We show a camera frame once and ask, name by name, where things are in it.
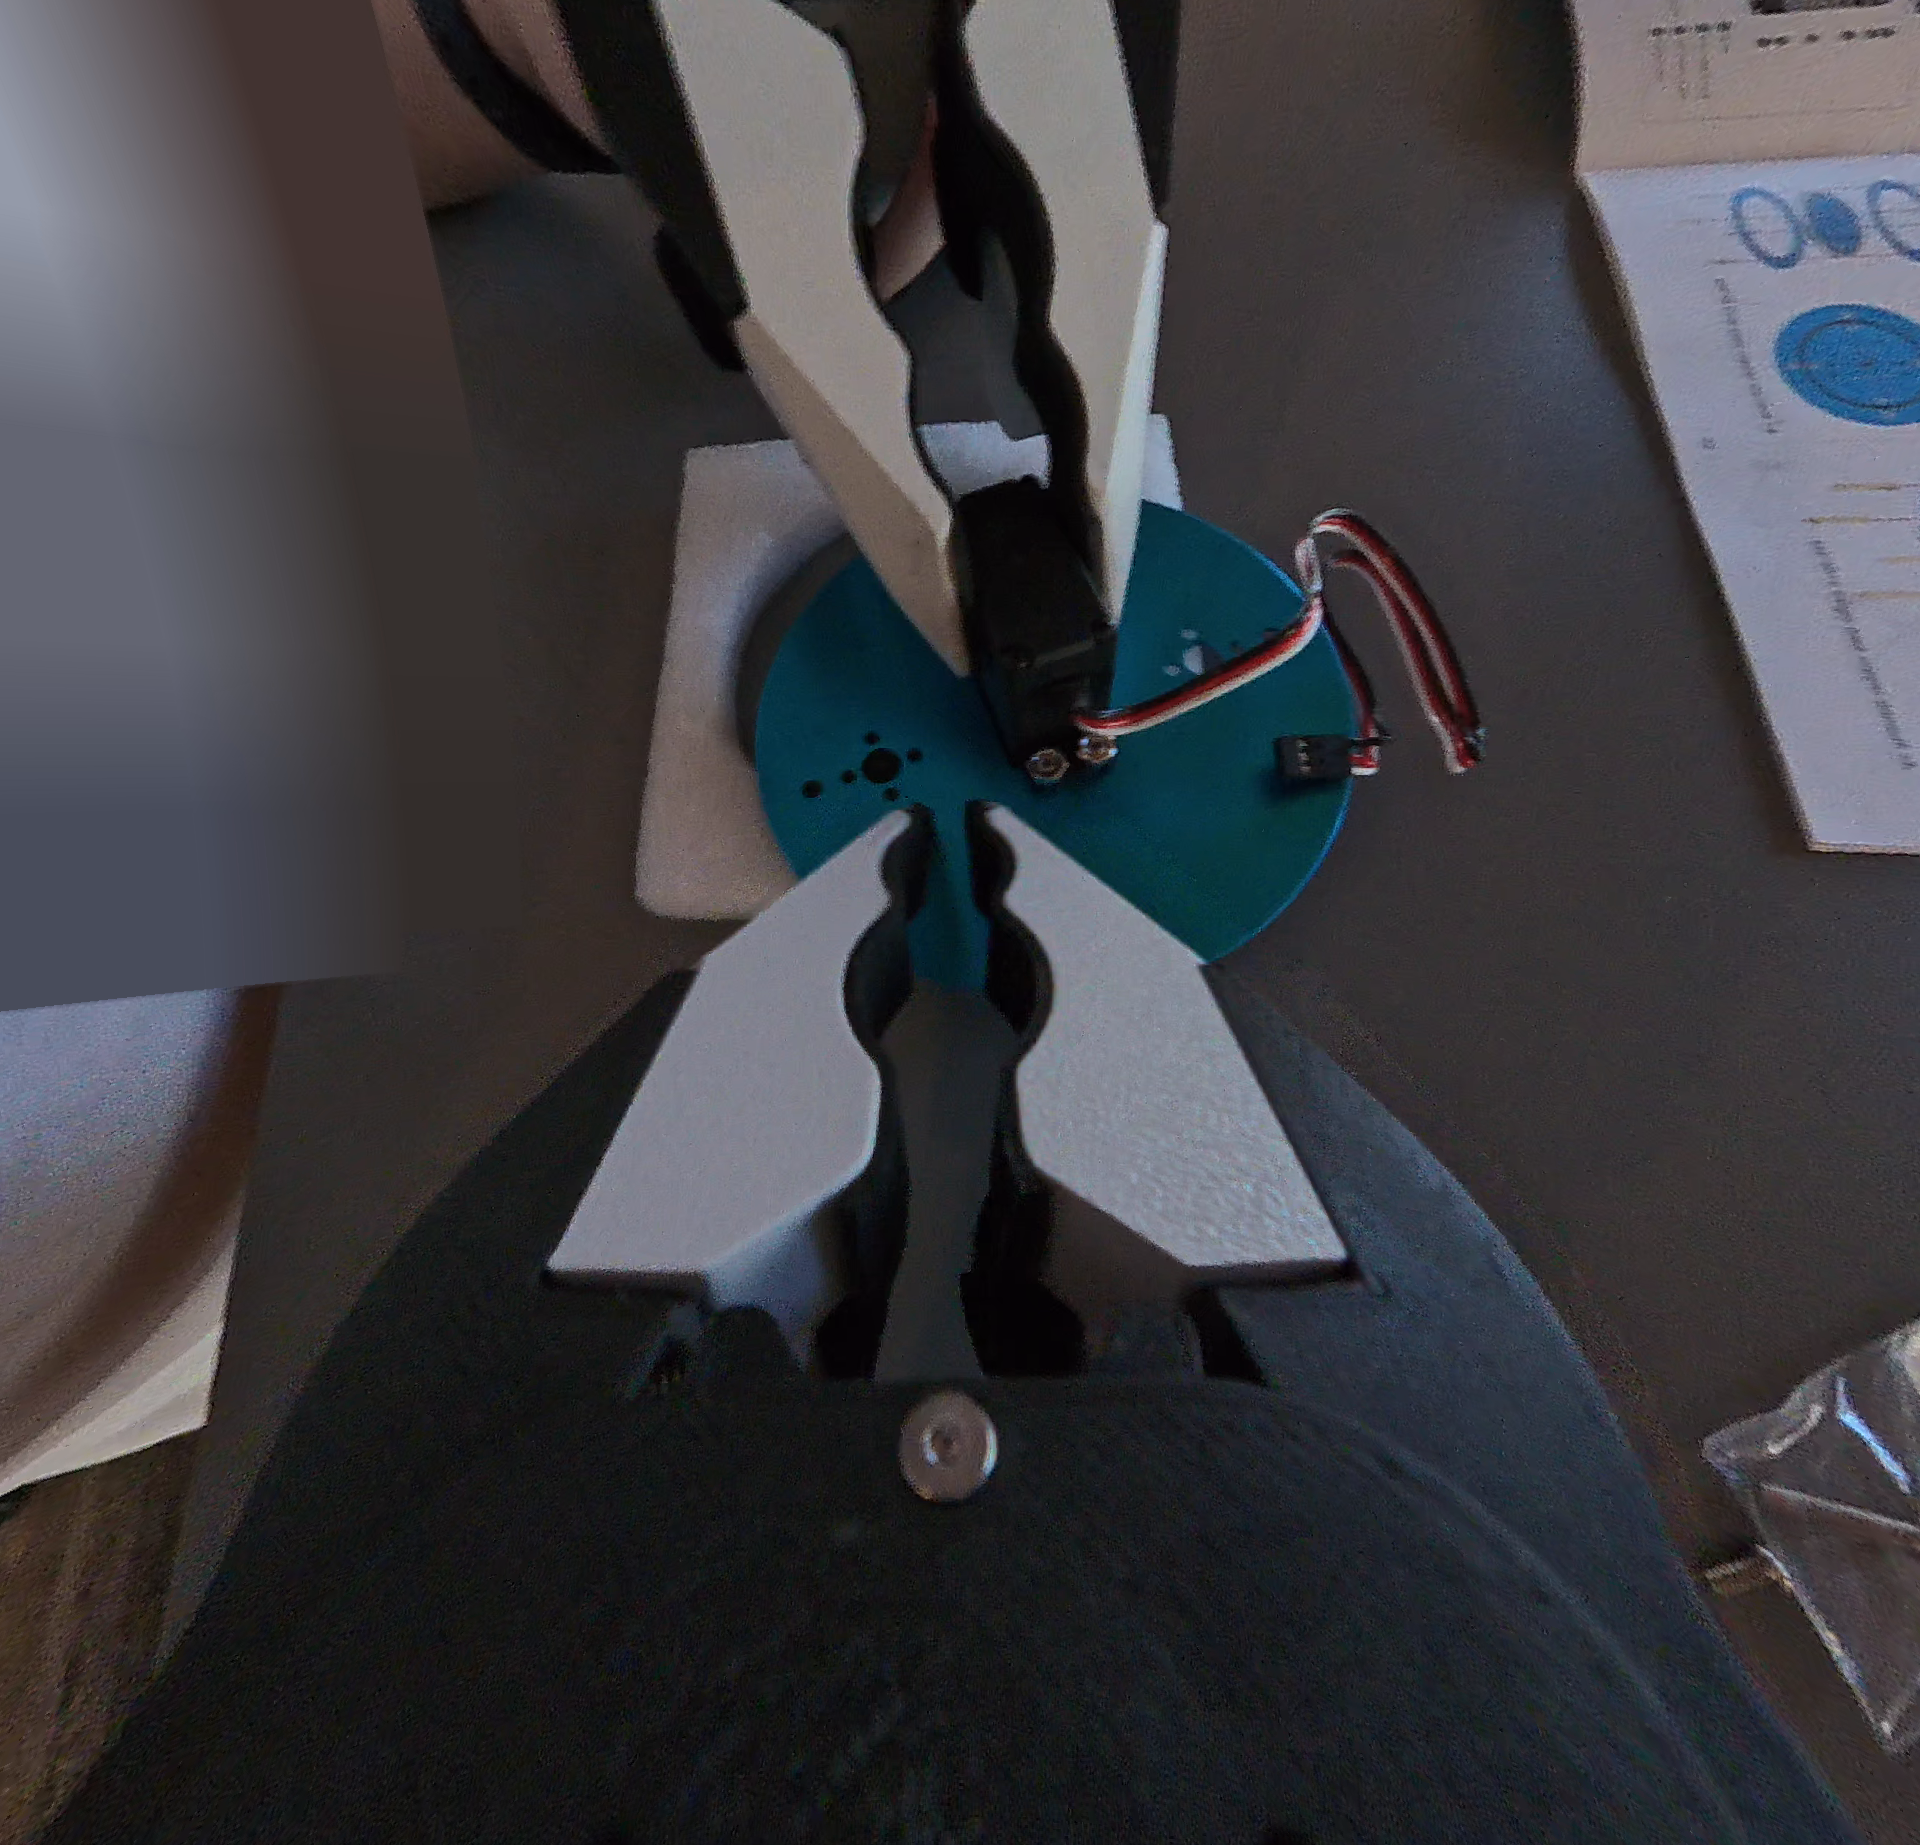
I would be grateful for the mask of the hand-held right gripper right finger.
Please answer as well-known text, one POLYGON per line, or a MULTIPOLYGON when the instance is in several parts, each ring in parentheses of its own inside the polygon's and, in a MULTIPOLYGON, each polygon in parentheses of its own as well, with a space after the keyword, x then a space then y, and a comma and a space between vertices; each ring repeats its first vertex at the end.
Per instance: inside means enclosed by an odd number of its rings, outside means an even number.
POLYGON ((1350 1251, 1195 948, 995 802, 970 806, 987 993, 1015 1036, 970 1264, 992 1379, 1070 1379, 1127 1327, 1350 1251))

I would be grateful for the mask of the white foam sheet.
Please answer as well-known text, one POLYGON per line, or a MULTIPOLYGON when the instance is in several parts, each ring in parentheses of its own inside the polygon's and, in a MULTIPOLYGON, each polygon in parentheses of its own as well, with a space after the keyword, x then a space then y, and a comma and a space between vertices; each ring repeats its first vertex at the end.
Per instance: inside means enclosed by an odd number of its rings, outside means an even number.
POLYGON ((689 454, 637 833, 637 902, 681 922, 752 920, 793 882, 762 804, 751 699, 779 636, 853 543, 787 441, 689 454))

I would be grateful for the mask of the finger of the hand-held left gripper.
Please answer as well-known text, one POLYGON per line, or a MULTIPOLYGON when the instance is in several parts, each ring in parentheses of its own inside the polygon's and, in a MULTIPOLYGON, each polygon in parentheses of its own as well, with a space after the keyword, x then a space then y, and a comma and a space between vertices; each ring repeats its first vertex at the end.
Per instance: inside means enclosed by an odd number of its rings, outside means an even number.
POLYGON ((657 21, 745 292, 747 368, 902 616, 970 675, 955 506, 855 240, 851 57, 776 0, 657 0, 657 21))
POLYGON ((1011 368, 1049 449, 1049 506, 1108 620, 1133 573, 1169 229, 1114 0, 950 0, 934 181, 972 295, 1005 259, 1011 368))

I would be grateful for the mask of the person's left forearm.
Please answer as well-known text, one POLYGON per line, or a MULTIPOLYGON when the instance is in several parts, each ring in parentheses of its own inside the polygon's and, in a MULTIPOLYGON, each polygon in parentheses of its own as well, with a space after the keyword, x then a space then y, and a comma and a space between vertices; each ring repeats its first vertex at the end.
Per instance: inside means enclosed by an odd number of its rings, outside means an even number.
MULTIPOLYGON (((458 0, 485 48, 599 152, 612 155, 553 0, 458 0)), ((436 55, 415 0, 371 0, 425 211, 450 211, 533 179, 540 167, 473 108, 436 55)))

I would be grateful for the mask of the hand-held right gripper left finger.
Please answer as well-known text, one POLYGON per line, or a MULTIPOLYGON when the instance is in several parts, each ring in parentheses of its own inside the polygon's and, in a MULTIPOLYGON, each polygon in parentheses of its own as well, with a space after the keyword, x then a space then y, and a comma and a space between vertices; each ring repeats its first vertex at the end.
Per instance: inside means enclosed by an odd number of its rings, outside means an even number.
POLYGON ((884 814, 692 971, 546 1261, 706 1313, 766 1312, 830 1379, 872 1379, 906 1239, 884 1040, 915 989, 931 811, 884 814))

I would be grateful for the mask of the blue round metal plate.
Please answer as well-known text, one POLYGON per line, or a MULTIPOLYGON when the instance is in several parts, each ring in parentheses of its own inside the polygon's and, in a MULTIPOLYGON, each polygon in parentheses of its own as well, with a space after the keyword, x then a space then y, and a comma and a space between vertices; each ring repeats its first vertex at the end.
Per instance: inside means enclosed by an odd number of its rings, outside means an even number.
MULTIPOLYGON (((1158 503, 1140 536, 1108 707, 1181 697, 1306 614, 1285 565, 1158 503)), ((752 760, 776 843, 800 875, 884 814, 931 811, 915 974, 980 991, 989 925, 973 900, 970 806, 995 802, 1198 951, 1229 955, 1320 867, 1357 781, 1285 776, 1285 739, 1352 739, 1357 697, 1332 633, 1206 706, 1116 737, 1107 770, 1037 786, 1002 745, 973 672, 956 675, 853 558, 784 626, 754 710, 752 760)))

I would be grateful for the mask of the black servo motor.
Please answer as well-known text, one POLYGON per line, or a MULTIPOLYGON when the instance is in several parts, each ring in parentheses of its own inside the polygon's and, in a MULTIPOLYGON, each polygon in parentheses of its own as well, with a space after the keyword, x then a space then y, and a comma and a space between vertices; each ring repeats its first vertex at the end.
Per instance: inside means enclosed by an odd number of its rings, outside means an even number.
POLYGON ((1060 745, 1072 776, 1083 717, 1108 707, 1116 667, 1092 567, 1028 473, 967 494, 956 536, 973 682, 1002 745, 1022 776, 1028 753, 1060 745))

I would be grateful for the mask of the clear zip bag white label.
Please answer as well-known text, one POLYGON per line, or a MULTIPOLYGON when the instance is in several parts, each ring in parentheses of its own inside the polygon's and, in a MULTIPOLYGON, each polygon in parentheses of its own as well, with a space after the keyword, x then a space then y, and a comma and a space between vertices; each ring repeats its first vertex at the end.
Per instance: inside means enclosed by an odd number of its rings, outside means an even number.
POLYGON ((1701 1447, 1891 1755, 1918 1736, 1918 1322, 1701 1447))

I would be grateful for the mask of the white instruction booklet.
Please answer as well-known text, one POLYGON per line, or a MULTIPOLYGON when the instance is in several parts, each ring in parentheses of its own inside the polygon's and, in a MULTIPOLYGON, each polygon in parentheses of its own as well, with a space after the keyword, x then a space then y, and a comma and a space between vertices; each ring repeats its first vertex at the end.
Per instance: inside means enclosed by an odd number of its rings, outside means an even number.
POLYGON ((1918 850, 1918 0, 1566 0, 1576 176, 1807 845, 1918 850))

